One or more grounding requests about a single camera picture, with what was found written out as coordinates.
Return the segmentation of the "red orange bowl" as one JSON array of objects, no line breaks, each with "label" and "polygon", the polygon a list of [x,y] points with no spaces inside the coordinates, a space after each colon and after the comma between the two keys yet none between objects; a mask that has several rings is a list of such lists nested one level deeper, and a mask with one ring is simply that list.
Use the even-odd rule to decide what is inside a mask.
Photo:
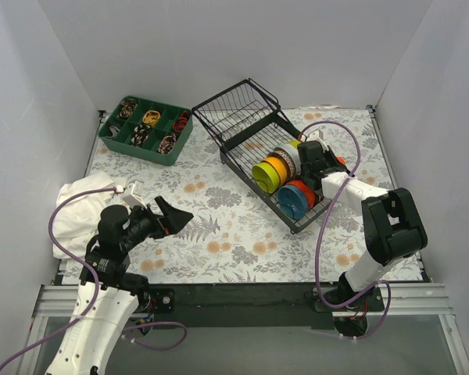
[{"label": "red orange bowl", "polygon": [[342,157],[337,156],[336,159],[339,163],[341,163],[344,167],[346,167],[346,162]]}]

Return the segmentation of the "lime green bowl back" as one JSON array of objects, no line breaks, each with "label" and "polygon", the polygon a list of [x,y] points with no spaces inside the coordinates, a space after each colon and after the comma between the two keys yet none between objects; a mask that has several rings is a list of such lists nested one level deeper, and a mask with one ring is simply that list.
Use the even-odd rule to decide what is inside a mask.
[{"label": "lime green bowl back", "polygon": [[293,141],[290,141],[289,144],[292,145],[295,148],[298,148],[298,145],[301,144],[301,141],[293,140]]}]

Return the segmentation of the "lime green bowl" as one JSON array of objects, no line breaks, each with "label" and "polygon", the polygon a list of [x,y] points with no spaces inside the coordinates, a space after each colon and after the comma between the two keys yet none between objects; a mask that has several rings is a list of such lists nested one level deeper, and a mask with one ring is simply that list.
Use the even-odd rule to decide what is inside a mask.
[{"label": "lime green bowl", "polygon": [[268,162],[259,162],[253,166],[252,178],[267,194],[273,194],[281,186],[278,172]]},{"label": "lime green bowl", "polygon": [[292,145],[295,148],[298,148],[298,145],[301,144],[301,141],[293,140],[293,141],[290,141],[289,144]]}]

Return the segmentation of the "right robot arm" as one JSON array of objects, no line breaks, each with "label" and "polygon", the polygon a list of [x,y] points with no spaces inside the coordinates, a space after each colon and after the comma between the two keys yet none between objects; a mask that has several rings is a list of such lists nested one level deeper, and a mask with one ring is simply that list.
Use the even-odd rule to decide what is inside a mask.
[{"label": "right robot arm", "polygon": [[297,150],[305,185],[331,200],[318,234],[315,277],[319,277],[318,255],[333,206],[340,202],[362,215],[366,251],[340,276],[335,289],[324,293],[316,282],[319,298],[328,308],[356,310],[394,265],[428,245],[424,225],[407,189],[387,190],[359,180],[356,171],[348,170],[320,141],[304,141]]}]

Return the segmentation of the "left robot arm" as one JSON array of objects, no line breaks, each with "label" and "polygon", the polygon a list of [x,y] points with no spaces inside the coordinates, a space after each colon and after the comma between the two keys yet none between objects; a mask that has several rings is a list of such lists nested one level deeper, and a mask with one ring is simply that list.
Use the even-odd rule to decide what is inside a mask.
[{"label": "left robot arm", "polygon": [[143,241],[178,234],[193,215],[156,197],[149,205],[109,205],[100,213],[97,234],[89,241],[77,299],[48,374],[103,374],[133,312],[149,307],[147,277],[128,272],[129,253]]}]

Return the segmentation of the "white bowl left row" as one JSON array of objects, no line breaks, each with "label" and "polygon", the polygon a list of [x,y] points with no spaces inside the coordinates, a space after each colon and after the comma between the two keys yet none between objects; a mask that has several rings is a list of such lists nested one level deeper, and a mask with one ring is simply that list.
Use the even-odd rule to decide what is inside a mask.
[{"label": "white bowl left row", "polygon": [[298,169],[300,167],[300,158],[299,158],[299,153],[296,147],[294,147],[293,145],[289,143],[284,143],[284,144],[278,145],[275,148],[275,150],[286,152],[290,156],[292,161],[294,162],[295,168]]}]

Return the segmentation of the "lime green bowl front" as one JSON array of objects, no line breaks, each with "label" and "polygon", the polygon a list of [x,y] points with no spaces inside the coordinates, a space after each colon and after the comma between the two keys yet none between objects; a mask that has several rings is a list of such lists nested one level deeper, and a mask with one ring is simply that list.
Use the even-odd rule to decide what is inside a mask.
[{"label": "lime green bowl front", "polygon": [[259,162],[253,166],[252,178],[267,194],[273,194],[281,186],[278,172],[268,162]]}]

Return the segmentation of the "floral patterned table mat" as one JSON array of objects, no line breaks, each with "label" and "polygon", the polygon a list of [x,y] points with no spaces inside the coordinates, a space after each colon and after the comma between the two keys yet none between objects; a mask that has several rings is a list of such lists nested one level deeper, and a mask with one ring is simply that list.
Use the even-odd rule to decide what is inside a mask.
[{"label": "floral patterned table mat", "polygon": [[153,283],[336,281],[365,252],[363,221],[343,205],[298,234],[231,169],[200,123],[172,166],[110,151],[99,141],[91,172],[141,180],[143,198],[158,195],[189,211],[178,235],[148,240],[130,253],[129,271]]}]

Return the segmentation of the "pink floral rolled belt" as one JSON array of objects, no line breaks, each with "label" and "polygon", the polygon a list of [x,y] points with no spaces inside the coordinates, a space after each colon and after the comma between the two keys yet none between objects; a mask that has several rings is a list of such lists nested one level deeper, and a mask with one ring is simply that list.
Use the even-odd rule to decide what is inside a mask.
[{"label": "pink floral rolled belt", "polygon": [[162,155],[166,155],[170,153],[174,149],[174,146],[176,145],[177,140],[178,140],[178,135],[175,133],[170,133],[166,135],[162,139],[162,141],[159,143],[157,152]]}]

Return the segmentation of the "green compartment organizer tray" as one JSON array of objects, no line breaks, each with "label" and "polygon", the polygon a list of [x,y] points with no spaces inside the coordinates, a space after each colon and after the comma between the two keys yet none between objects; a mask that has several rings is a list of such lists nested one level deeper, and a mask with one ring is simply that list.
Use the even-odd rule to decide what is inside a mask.
[{"label": "green compartment organizer tray", "polygon": [[192,130],[190,109],[129,95],[108,115],[98,136],[113,152],[172,166]]}]

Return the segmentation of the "dark floral rolled belt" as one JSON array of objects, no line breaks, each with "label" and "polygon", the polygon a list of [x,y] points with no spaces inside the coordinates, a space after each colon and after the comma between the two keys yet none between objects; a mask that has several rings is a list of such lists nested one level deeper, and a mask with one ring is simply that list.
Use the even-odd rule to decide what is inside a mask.
[{"label": "dark floral rolled belt", "polygon": [[152,127],[147,127],[143,123],[137,125],[131,135],[130,145],[140,148],[148,139],[152,132]]}]

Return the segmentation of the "red black rolled belt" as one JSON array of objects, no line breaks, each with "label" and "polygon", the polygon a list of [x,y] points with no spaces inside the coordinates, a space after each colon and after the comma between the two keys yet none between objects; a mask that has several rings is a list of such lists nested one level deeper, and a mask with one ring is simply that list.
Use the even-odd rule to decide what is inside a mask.
[{"label": "red black rolled belt", "polygon": [[172,126],[173,131],[178,134],[182,133],[189,121],[190,116],[191,113],[188,110],[184,110],[174,121]]}]

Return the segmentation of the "yellow rolled belt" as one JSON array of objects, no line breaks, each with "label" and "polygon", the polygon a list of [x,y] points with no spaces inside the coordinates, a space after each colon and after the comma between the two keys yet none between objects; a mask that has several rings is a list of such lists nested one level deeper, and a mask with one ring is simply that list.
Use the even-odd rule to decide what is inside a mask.
[{"label": "yellow rolled belt", "polygon": [[147,127],[154,127],[160,120],[161,113],[159,111],[150,109],[148,110],[142,118],[142,123]]}]

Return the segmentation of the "brown patterned rolled belt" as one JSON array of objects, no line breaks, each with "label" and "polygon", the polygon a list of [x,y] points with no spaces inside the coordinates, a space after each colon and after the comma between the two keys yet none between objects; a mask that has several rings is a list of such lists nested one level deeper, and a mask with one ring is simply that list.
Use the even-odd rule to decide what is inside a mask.
[{"label": "brown patterned rolled belt", "polygon": [[116,115],[118,119],[126,120],[138,107],[138,100],[135,98],[126,98],[120,102],[120,111]]}]

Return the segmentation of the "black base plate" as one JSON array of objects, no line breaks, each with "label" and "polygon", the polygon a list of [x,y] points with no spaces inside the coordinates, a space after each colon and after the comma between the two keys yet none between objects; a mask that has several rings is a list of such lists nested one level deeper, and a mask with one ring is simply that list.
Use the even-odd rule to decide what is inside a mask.
[{"label": "black base plate", "polygon": [[332,330],[354,311],[323,305],[313,283],[164,284],[150,289],[155,321],[188,328],[310,327]]}]

